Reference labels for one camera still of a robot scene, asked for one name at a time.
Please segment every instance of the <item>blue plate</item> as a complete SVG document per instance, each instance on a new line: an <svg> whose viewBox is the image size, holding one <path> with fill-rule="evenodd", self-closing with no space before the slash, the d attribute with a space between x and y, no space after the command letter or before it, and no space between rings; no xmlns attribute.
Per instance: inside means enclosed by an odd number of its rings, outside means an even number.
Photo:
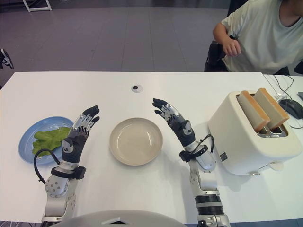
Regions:
<svg viewBox="0 0 303 227"><path fill-rule="evenodd" d="M34 125L32 125L22 136L19 143L19 155L20 157L29 163L34 163L34 154L33 154L33 142L36 141L34 134L38 131L51 131L58 129L59 127L71 127L73 122L70 119L65 117L49 117L45 118ZM62 146L56 148L54 154L59 160L62 158ZM51 155L44 155L42 157L37 157L38 164L46 164L53 162L53 157Z"/></svg>

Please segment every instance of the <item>white t-shirt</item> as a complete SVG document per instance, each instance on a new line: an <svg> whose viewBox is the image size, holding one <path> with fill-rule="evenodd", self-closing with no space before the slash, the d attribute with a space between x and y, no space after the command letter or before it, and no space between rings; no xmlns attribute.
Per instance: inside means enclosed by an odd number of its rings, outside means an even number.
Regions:
<svg viewBox="0 0 303 227"><path fill-rule="evenodd" d="M291 27L283 26L281 2L250 0L221 22L241 46L241 54L223 59L229 71L273 74L303 60L303 18Z"/></svg>

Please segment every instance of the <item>robotic arm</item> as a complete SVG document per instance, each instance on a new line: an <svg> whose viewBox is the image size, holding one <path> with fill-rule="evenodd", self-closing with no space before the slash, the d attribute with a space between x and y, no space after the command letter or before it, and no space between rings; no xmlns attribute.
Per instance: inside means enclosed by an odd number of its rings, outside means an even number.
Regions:
<svg viewBox="0 0 303 227"><path fill-rule="evenodd" d="M184 151L181 151L179 156L183 161L189 163L190 185L198 210L198 226L230 227L228 217L224 214L220 194L216 182L214 183L215 178L212 173L216 163L211 154L214 148L213 137L207 135L200 142L196 141L190 121L185 120L176 108L163 100L155 98L152 104L160 109L155 110L155 113L166 120L184 148ZM207 151L208 147L202 144L208 137L212 138L211 152ZM201 181L200 170L204 172L204 177L208 180Z"/></svg>
<svg viewBox="0 0 303 227"><path fill-rule="evenodd" d="M75 190L79 179L84 177L86 168L79 166L81 154L92 126L100 119L98 106L83 112L72 126L70 133L63 140L62 162L51 171L51 176L44 181L47 193L45 214L42 227L51 226L72 218L76 205Z"/></svg>

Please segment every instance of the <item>man's hand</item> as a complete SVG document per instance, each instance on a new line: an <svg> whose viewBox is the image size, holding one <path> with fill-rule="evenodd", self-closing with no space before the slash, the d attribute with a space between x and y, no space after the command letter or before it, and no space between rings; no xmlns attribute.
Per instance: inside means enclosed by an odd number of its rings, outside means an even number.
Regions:
<svg viewBox="0 0 303 227"><path fill-rule="evenodd" d="M223 24L218 23L214 28L215 40L223 46L223 51L227 56L237 56L241 53L241 47L237 40L231 39L227 35L227 30Z"/></svg>
<svg viewBox="0 0 303 227"><path fill-rule="evenodd" d="M226 38L223 43L223 51L227 56L237 56L241 53L241 47L237 40Z"/></svg>

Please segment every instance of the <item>black chair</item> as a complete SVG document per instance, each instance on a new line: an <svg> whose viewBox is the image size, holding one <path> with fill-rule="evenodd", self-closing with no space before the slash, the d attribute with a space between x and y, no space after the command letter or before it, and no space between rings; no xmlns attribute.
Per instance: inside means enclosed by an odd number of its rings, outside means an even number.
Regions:
<svg viewBox="0 0 303 227"><path fill-rule="evenodd" d="M296 73L302 74L303 76L303 62L300 62L294 69Z"/></svg>
<svg viewBox="0 0 303 227"><path fill-rule="evenodd" d="M239 7L241 7L247 1L248 0L231 0L227 16L229 16L231 13L236 11ZM204 66L204 72L221 71L220 68L218 68L217 63L220 59L224 58L224 56L225 56L225 53L223 51L222 45L217 43L215 40L212 41L212 43L210 44L210 47L208 49L208 55L207 55L207 59L206 59L205 66ZM284 67L284 68L280 69L278 72L276 72L275 74L289 75L289 69L288 69L288 67Z"/></svg>

